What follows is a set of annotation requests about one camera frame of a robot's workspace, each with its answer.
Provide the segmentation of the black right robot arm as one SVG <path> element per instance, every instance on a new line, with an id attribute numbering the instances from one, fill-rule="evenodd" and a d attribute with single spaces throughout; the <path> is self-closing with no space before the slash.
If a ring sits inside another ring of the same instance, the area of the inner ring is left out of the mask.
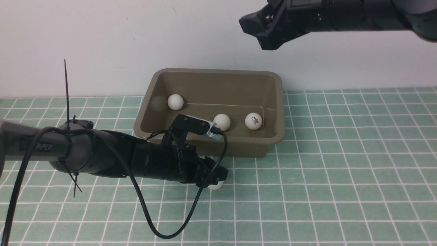
<path id="1" fill-rule="evenodd" d="M 311 32 L 403 31 L 428 42 L 437 39 L 435 0 L 269 0 L 239 19 L 242 31 L 263 50 Z"/>

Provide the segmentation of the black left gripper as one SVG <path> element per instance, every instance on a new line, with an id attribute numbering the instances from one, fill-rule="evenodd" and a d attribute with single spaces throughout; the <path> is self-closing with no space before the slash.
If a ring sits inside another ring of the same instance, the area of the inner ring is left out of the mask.
<path id="1" fill-rule="evenodd" d="M 210 157 L 200 158 L 194 149 L 181 148 L 180 160 L 174 145 L 147 142 L 136 137 L 131 140 L 131 172 L 134 177 L 195 183 L 199 188 L 227 179 L 228 169 Z"/>

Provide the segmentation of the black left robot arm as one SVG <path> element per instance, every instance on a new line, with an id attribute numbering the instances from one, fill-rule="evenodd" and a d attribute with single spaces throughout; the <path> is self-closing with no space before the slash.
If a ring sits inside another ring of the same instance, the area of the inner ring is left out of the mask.
<path id="1" fill-rule="evenodd" d="M 200 158 L 195 146 L 153 143 L 122 132 L 93 129 L 90 121 L 75 120 L 45 133 L 35 146 L 32 161 L 47 161 L 63 173 L 86 173 L 108 178 L 125 178 L 128 172 L 111 151 L 115 149 L 134 177 L 168 180 L 187 184 L 217 185 L 226 180 L 228 170 L 218 166 L 208 181 L 215 161 Z"/>

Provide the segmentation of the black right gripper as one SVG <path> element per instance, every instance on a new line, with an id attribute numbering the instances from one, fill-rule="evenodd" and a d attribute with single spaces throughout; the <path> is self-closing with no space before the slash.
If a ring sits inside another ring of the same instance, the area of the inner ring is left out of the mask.
<path id="1" fill-rule="evenodd" d="M 262 50 L 277 50 L 311 32 L 330 31 L 329 0 L 268 0 L 266 9 L 239 19 L 242 31 Z"/>

